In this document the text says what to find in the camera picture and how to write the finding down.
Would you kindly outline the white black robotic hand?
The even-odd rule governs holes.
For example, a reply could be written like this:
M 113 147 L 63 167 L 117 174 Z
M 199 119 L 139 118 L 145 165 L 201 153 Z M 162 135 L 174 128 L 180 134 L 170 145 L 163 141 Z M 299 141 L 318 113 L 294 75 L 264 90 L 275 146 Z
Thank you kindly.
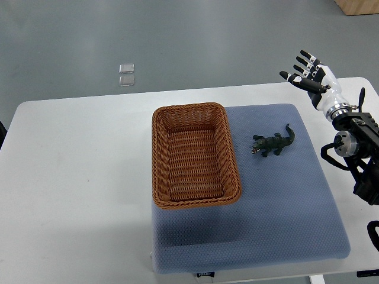
M 280 76 L 293 86 L 307 92 L 313 107 L 322 111 L 328 121 L 351 111 L 349 102 L 342 96 L 342 88 L 328 66 L 317 57 L 302 50 L 296 57 L 296 73 L 281 71 Z

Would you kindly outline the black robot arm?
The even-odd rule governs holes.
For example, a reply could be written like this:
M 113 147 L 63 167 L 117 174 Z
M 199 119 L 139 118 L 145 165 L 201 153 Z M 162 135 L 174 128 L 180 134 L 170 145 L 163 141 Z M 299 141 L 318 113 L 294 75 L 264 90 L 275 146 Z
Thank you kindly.
M 346 112 L 334 117 L 332 125 L 338 133 L 321 148 L 321 158 L 349 171 L 355 181 L 353 193 L 378 205 L 378 124 L 367 112 Z

